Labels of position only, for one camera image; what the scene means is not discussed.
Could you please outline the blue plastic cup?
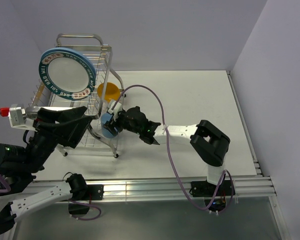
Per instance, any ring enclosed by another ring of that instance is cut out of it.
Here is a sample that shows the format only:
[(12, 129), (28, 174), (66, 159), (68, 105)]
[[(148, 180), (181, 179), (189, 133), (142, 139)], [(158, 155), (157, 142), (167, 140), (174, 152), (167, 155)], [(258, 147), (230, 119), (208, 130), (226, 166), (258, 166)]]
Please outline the blue plastic cup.
[(119, 131), (116, 127), (117, 118), (118, 115), (109, 112), (106, 112), (101, 116), (101, 132), (104, 137), (112, 139), (118, 135)]

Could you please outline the yellow bowl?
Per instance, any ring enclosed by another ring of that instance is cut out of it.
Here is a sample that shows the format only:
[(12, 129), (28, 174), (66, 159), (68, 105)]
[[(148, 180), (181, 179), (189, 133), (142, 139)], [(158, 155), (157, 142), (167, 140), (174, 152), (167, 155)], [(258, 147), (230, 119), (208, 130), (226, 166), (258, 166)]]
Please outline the yellow bowl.
[[(101, 83), (97, 87), (97, 95), (100, 98), (102, 98), (103, 90), (104, 90), (104, 83)], [(104, 93), (104, 100), (106, 100), (108, 103), (111, 100), (117, 101), (120, 95), (121, 95), (120, 89), (114, 83), (108, 82)]]

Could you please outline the white plate green rim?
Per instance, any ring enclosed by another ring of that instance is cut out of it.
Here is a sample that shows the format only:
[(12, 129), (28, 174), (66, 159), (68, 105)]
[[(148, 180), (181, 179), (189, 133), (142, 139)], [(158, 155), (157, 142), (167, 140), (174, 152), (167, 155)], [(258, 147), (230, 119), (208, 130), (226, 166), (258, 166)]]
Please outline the white plate green rim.
[(38, 66), (41, 82), (51, 93), (66, 100), (82, 100), (94, 91), (96, 78), (90, 67), (71, 53), (47, 55)]

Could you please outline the blue plastic plate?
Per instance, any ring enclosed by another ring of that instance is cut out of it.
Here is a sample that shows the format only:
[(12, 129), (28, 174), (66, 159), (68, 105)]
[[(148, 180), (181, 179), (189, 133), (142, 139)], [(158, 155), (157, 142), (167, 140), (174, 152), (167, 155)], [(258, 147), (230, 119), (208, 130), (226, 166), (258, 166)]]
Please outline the blue plastic plate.
[(97, 77), (97, 72), (96, 69), (93, 65), (93, 63), (86, 57), (84, 56), (82, 53), (80, 53), (79, 51), (70, 49), (70, 48), (66, 48), (66, 47), (54, 47), (51, 49), (46, 50), (40, 57), (40, 61), (42, 62), (43, 59), (48, 56), (49, 54), (54, 54), (57, 52), (62, 52), (62, 53), (67, 53), (67, 54), (72, 54), (78, 58), (80, 58), (83, 62), (85, 62), (89, 68), (92, 70), (93, 73), (93, 78), (95, 79)]

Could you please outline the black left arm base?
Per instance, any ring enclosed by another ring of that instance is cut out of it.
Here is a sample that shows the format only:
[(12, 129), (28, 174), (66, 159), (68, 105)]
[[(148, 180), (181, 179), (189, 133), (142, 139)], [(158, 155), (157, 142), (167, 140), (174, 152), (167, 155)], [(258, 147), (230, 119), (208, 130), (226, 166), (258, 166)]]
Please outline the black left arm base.
[[(87, 186), (87, 191), (83, 195), (81, 201), (92, 204), (93, 201), (101, 201), (104, 195), (104, 185), (103, 184), (89, 184)], [(79, 205), (76, 203), (69, 202), (68, 212), (70, 215), (75, 215), (78, 218), (87, 218), (87, 214), (90, 210), (93, 210), (91, 207)]]

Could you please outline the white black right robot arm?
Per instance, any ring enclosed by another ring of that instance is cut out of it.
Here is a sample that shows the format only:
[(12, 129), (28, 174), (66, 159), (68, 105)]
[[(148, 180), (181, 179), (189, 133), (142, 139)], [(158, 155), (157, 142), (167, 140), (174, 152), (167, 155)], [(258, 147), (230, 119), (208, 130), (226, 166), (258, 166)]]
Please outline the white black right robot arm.
[(112, 139), (123, 130), (137, 134), (148, 145), (167, 142), (191, 145), (199, 157), (207, 164), (206, 189), (212, 195), (223, 188), (222, 174), (224, 159), (229, 150), (230, 138), (208, 120), (193, 125), (164, 125), (147, 119), (139, 106), (124, 110), (122, 107), (109, 108), (101, 116), (102, 134)]

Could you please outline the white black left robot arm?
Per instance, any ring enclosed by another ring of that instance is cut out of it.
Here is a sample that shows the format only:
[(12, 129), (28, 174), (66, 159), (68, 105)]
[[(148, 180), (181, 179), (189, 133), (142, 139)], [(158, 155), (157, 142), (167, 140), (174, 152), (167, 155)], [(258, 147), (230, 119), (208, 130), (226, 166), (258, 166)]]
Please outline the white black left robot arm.
[(81, 174), (73, 173), (50, 190), (16, 200), (32, 183), (58, 146), (75, 148), (93, 117), (87, 107), (64, 109), (14, 104), (0, 109), (12, 128), (23, 129), (26, 147), (0, 143), (0, 235), (11, 230), (23, 217), (59, 201), (79, 201), (88, 186)]

